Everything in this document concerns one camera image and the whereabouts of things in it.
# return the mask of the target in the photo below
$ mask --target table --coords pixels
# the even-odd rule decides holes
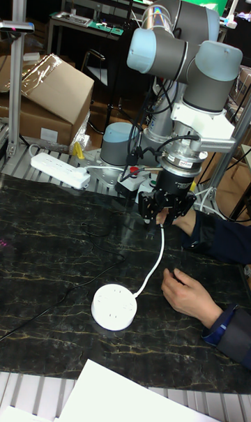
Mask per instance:
[[[241,145],[241,151],[243,152],[243,154],[246,154],[249,151],[249,149],[251,150],[251,146],[248,146],[247,144]],[[251,172],[251,151],[248,153],[248,155],[245,156],[245,161],[247,163],[249,171]],[[237,219],[241,211],[243,210],[244,206],[247,207],[248,214],[251,217],[250,197],[251,197],[251,182],[246,188],[246,190],[244,191],[243,195],[241,196],[234,210],[230,214],[231,219]]]
[[[57,17],[55,14],[55,15],[52,15],[50,18],[48,42],[47,42],[47,54],[52,53],[52,39],[53,39],[53,34],[54,34],[54,27],[59,27],[59,35],[58,35],[58,40],[56,44],[56,54],[61,54],[60,50],[61,50],[63,27],[78,30],[78,31],[83,31],[84,33],[101,36],[103,38],[108,38],[111,40],[118,40],[119,36],[123,33],[122,29],[112,29],[110,33],[110,29],[107,29],[101,24],[97,25],[95,22],[91,22],[88,27],[85,27],[81,24],[76,24],[69,19],[65,19],[63,17]]]
[[[1,178],[1,335],[122,260],[102,248],[120,252],[125,262],[2,341],[0,371],[76,379],[90,358],[144,386],[249,393],[250,372],[205,344],[201,324],[174,312],[160,290],[164,267],[177,266],[199,278],[220,305],[236,301],[250,311],[239,267],[182,251],[179,230],[170,227],[165,255],[137,299],[133,323],[105,331],[91,316],[93,295],[111,282],[138,290],[158,257],[160,230],[147,232],[125,199],[70,191]],[[105,236],[90,238],[86,230]]]

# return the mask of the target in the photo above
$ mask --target round power socket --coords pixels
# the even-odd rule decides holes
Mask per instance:
[[[91,313],[94,320],[110,331],[122,331],[133,321],[137,302],[130,290],[122,285],[103,285],[94,295]]]

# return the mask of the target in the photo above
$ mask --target white power strip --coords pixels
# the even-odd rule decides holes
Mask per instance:
[[[86,168],[75,168],[45,152],[31,157],[31,166],[78,190],[86,188],[91,178]]]

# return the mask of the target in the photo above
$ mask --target black marble table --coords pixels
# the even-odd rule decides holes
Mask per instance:
[[[0,336],[116,264],[2,340],[0,371],[77,379],[92,359],[144,386],[251,392],[250,371],[207,345],[201,324],[172,310],[160,289],[163,269],[178,267],[221,306],[234,301],[251,310],[238,266],[181,250],[179,230],[170,227],[134,321],[124,331],[106,331],[91,316],[93,295],[111,282],[139,289],[158,258],[159,227],[146,231],[124,199],[8,176],[0,183]]]

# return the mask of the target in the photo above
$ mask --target blue sleeve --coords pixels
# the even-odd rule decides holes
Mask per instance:
[[[251,316],[231,304],[210,329],[202,332],[204,341],[251,370]]]
[[[230,264],[251,264],[251,226],[221,220],[196,211],[191,236],[182,232],[182,245]]]

